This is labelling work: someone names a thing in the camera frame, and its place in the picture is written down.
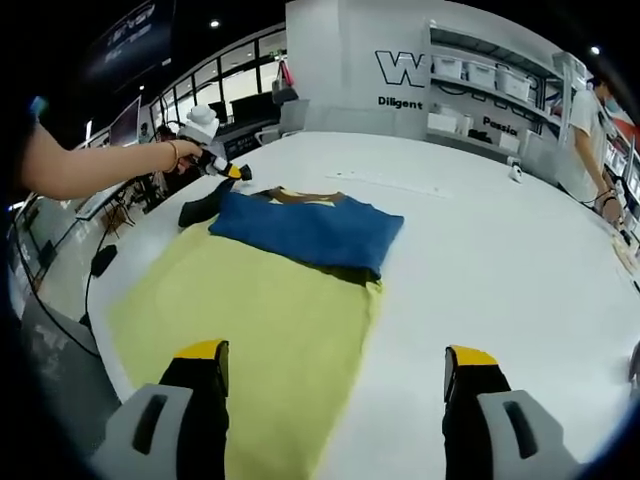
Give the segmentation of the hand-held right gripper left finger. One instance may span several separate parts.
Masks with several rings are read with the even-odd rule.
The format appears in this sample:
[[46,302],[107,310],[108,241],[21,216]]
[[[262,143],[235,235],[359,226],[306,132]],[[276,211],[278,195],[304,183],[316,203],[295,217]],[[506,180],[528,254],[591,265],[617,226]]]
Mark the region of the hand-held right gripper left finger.
[[109,418],[92,456],[102,479],[223,479],[229,428],[229,342],[193,344],[158,383],[138,389]]

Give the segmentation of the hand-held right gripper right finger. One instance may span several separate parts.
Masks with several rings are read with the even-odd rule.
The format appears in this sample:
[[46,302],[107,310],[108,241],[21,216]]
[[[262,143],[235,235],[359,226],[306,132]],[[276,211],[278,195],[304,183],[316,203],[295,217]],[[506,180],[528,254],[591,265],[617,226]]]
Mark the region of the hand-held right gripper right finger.
[[572,479],[579,470],[560,423],[471,347],[445,349],[442,434],[447,479]]

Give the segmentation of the person's left hand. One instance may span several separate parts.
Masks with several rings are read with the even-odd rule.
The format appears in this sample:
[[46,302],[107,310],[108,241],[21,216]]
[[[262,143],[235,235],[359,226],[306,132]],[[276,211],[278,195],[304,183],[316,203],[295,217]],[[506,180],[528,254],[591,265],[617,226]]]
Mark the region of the person's left hand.
[[179,174],[189,169],[193,161],[199,159],[203,152],[200,146],[188,140],[173,140],[171,144],[176,156],[174,168]]

